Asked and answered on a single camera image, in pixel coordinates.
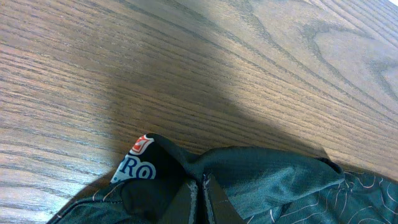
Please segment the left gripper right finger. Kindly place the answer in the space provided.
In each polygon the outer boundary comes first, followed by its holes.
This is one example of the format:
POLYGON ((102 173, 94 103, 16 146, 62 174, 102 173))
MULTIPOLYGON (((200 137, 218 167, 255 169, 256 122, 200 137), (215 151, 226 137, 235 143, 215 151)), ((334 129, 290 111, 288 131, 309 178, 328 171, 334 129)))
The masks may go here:
POLYGON ((204 223, 245 224, 212 174, 203 176, 202 190, 204 223))

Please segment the black orange-patterned jersey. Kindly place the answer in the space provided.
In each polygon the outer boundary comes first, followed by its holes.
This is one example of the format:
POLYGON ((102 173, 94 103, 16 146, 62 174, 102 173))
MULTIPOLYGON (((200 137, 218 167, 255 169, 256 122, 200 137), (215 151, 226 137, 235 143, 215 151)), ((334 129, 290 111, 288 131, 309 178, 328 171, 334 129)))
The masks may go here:
POLYGON ((261 147, 195 155, 163 136, 146 134, 106 188, 64 207, 52 223, 151 223, 128 214, 122 188, 132 180, 171 178, 196 181, 196 223, 204 223, 205 174, 215 177, 245 223, 397 222, 397 183, 387 178, 344 170, 327 158, 261 147))

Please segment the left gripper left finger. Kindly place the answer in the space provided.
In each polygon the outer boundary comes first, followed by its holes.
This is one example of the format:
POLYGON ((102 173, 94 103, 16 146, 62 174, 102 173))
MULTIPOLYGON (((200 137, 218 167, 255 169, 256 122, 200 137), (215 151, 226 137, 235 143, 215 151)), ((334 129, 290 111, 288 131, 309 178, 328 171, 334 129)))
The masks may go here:
POLYGON ((195 180, 132 180, 121 191, 128 214, 151 223, 196 223, 198 186, 195 180))

